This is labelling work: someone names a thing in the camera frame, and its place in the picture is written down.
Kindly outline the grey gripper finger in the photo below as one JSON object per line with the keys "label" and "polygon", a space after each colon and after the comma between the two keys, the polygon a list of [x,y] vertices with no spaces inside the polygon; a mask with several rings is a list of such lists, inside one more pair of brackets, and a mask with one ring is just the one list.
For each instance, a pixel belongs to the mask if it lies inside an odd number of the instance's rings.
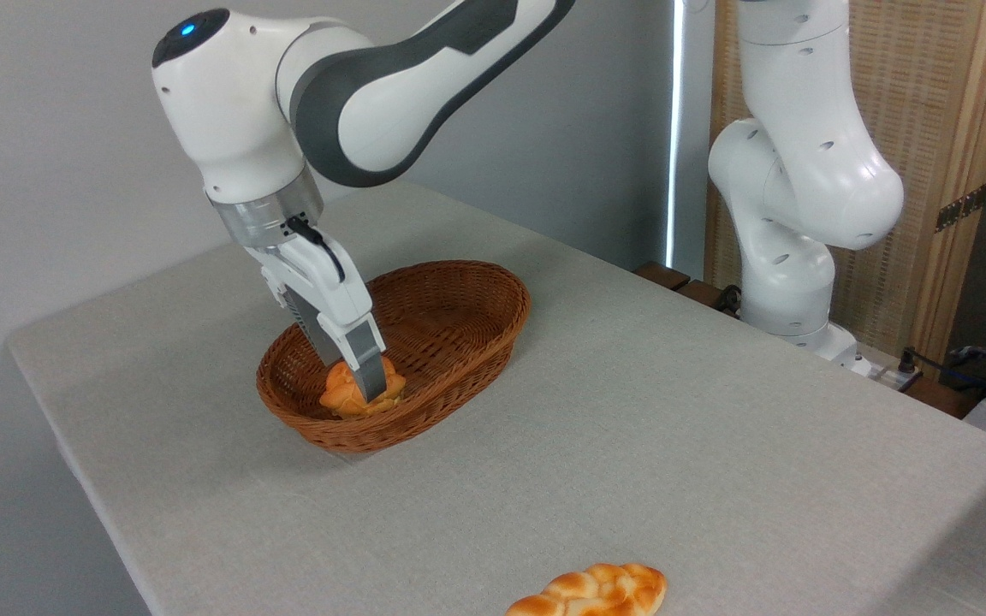
{"label": "grey gripper finger", "polygon": [[284,304],[291,312],[291,316],[294,317],[298,327],[304,332],[305,338],[312,344],[314,352],[322,360],[322,363],[329,368],[342,360],[343,354],[340,348],[318,322],[318,315],[320,315],[318,309],[290,287],[285,287],[282,297]]}
{"label": "grey gripper finger", "polygon": [[371,312],[348,326],[340,326],[325,313],[318,313],[318,328],[324,337],[318,343],[318,357],[325,366],[344,360],[367,402],[386,391],[386,368],[381,358],[386,346]]}

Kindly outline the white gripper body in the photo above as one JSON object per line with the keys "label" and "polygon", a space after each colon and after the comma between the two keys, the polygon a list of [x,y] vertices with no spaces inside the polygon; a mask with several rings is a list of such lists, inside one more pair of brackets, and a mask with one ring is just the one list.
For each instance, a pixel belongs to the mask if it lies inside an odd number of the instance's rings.
{"label": "white gripper body", "polygon": [[302,230],[290,230],[281,245],[246,249],[261,264],[277,303],[287,307],[282,297],[287,286],[340,326],[372,313],[371,294],[341,243],[317,227]]}

